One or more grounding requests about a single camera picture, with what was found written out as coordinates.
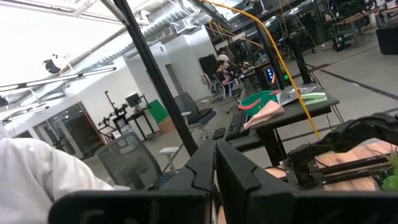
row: lamp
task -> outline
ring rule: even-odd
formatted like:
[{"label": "lamp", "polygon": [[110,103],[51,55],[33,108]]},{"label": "lamp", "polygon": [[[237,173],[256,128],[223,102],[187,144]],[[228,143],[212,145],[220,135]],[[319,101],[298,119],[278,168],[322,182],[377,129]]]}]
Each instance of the lamp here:
[{"label": "lamp", "polygon": [[83,72],[83,73],[78,73],[78,74],[74,74],[74,75],[65,75],[62,77],[45,78],[43,80],[37,80],[37,81],[32,81],[32,82],[0,86],[0,92],[1,91],[9,91],[9,90],[17,90],[20,88],[27,88],[27,87],[32,87],[32,86],[36,86],[36,85],[49,84],[49,83],[54,83],[54,82],[59,82],[59,81],[67,81],[67,80],[72,81],[74,79],[87,77],[90,75],[97,75],[97,74],[101,74],[101,73],[105,73],[105,72],[112,72],[115,70],[116,70],[116,67],[102,68],[102,69],[98,69],[95,71]]},{"label": "lamp", "polygon": [[27,113],[20,114],[20,115],[17,115],[17,116],[13,116],[13,117],[8,118],[8,119],[4,119],[2,122],[3,122],[3,123],[8,123],[8,122],[10,122],[10,121],[13,121],[13,120],[15,120],[15,119],[21,118],[21,117],[23,117],[23,116],[26,116],[26,115],[29,115],[29,114],[34,114],[34,113],[37,113],[37,112],[39,112],[39,111],[43,111],[43,110],[46,110],[46,109],[49,109],[49,108],[50,108],[50,106],[38,107],[38,108],[32,109],[31,111],[29,111],[29,112],[27,112]]}]

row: light fixture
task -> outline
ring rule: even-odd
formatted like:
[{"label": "light fixture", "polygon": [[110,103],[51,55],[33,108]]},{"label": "light fixture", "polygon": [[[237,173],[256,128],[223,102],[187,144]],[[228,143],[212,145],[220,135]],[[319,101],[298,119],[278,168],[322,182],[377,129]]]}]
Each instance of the light fixture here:
[{"label": "light fixture", "polygon": [[11,117],[11,118],[8,118],[8,119],[4,119],[3,122],[14,121],[15,119],[21,118],[23,116],[26,116],[26,115],[29,115],[29,114],[34,114],[34,113],[37,113],[39,111],[43,111],[43,110],[46,110],[46,109],[49,109],[49,108],[50,108],[49,106],[42,106],[42,107],[39,107],[39,108],[35,108],[35,109],[33,109],[33,110],[31,110],[31,111],[29,111],[27,113],[20,114],[18,116],[14,116],[14,117]]},{"label": "light fixture", "polygon": [[79,77],[79,75],[66,75],[64,77],[47,78],[45,80],[39,80],[39,81],[33,81],[33,82],[26,83],[26,87],[42,85],[42,84],[47,84],[47,83],[52,83],[52,82],[59,82],[59,81],[69,80],[69,79],[77,78],[77,77]]},{"label": "light fixture", "polygon": [[83,72],[83,73],[78,73],[78,74],[74,74],[74,75],[65,75],[62,77],[54,77],[54,78],[46,78],[43,80],[37,80],[37,81],[32,81],[32,82],[26,82],[26,83],[19,83],[19,84],[13,84],[13,85],[7,85],[7,86],[0,86],[0,92],[2,91],[9,91],[9,90],[16,90],[16,89],[20,89],[20,88],[27,88],[27,87],[32,87],[32,86],[36,86],[36,85],[44,85],[44,84],[49,84],[49,83],[55,83],[55,82],[59,82],[59,81],[66,81],[66,80],[74,80],[77,78],[81,78],[81,77],[87,77],[90,75],[97,75],[97,74],[101,74],[101,73],[105,73],[105,72],[112,72],[115,71],[116,67],[111,67],[111,68],[102,68],[102,69],[98,69],[95,71],[90,71],[90,72]]},{"label": "light fixture", "polygon": [[0,91],[9,91],[18,89],[18,85],[0,86]]},{"label": "light fixture", "polygon": [[13,114],[15,112],[18,112],[18,111],[28,110],[30,108],[36,108],[38,106],[44,106],[44,105],[45,105],[45,103],[31,103],[29,105],[20,106],[20,107],[17,107],[17,108],[13,108],[13,109],[10,109],[10,110],[3,111],[2,113],[7,113],[7,116],[10,116],[11,114]]}]

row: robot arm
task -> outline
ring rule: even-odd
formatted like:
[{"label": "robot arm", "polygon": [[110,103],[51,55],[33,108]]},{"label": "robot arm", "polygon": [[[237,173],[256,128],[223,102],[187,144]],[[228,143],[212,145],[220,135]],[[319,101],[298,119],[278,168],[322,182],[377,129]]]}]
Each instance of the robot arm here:
[{"label": "robot arm", "polygon": [[293,169],[299,182],[305,174],[309,178],[307,164],[323,153],[348,152],[365,140],[377,138],[391,144],[398,145],[398,116],[392,117],[388,114],[375,113],[339,125],[323,139],[303,144],[287,154],[289,168]]}]

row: white shirt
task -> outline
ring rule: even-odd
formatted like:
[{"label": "white shirt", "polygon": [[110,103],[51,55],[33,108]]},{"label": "white shirt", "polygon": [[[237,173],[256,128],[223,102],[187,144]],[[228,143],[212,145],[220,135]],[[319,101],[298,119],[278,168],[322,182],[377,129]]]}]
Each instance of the white shirt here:
[{"label": "white shirt", "polygon": [[220,54],[218,56],[218,60],[223,60],[224,61],[224,66],[228,66],[228,61],[229,61],[229,57],[225,54]]},{"label": "white shirt", "polygon": [[44,224],[54,201],[91,189],[113,188],[76,157],[42,141],[0,140],[0,223]]}]

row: white stool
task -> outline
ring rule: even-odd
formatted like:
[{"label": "white stool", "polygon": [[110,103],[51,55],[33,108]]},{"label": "white stool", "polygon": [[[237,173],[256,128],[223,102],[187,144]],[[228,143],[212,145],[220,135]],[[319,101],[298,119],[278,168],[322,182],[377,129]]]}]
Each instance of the white stool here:
[{"label": "white stool", "polygon": [[175,171],[175,166],[173,164],[173,156],[177,153],[177,151],[179,149],[180,149],[179,147],[165,147],[159,151],[160,155],[164,155],[167,157],[167,160],[169,161],[171,173],[173,173],[173,174],[177,173]]}]

